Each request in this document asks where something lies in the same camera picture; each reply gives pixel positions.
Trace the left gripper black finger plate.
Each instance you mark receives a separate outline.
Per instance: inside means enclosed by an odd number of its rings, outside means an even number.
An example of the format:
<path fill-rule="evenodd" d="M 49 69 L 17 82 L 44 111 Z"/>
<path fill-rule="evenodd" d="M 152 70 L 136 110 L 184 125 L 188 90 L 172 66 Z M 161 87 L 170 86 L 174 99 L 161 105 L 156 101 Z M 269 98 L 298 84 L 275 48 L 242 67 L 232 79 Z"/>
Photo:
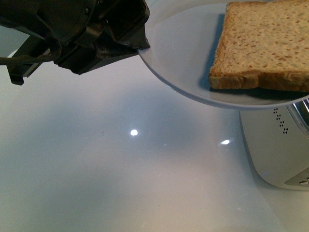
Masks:
<path fill-rule="evenodd" d="M 109 27 L 112 39 L 133 49 L 148 49 L 145 23 L 150 16 L 144 0 L 113 0 L 103 19 Z"/>

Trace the left gripper black finger under plate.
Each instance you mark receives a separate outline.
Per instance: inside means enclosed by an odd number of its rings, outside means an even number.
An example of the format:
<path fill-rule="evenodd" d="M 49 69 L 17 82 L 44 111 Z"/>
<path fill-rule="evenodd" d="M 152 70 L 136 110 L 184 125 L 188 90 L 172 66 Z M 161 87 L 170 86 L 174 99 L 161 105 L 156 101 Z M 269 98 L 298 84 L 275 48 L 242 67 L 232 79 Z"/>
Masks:
<path fill-rule="evenodd" d="M 95 49 L 95 65 L 93 65 L 93 70 L 138 54 L 136 49 L 126 47 L 114 41 L 96 41 L 93 45 Z"/>

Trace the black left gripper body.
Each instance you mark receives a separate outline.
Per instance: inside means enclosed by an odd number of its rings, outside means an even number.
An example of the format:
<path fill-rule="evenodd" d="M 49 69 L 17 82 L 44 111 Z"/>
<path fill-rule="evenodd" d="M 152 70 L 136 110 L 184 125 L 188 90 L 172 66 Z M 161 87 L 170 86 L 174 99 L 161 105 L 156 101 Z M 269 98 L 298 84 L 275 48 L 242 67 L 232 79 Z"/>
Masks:
<path fill-rule="evenodd" d="M 0 24 L 30 35 L 12 58 L 1 58 L 12 84 L 22 85 L 42 63 L 54 62 L 76 74 L 93 70 L 104 26 L 101 0 L 2 0 Z"/>

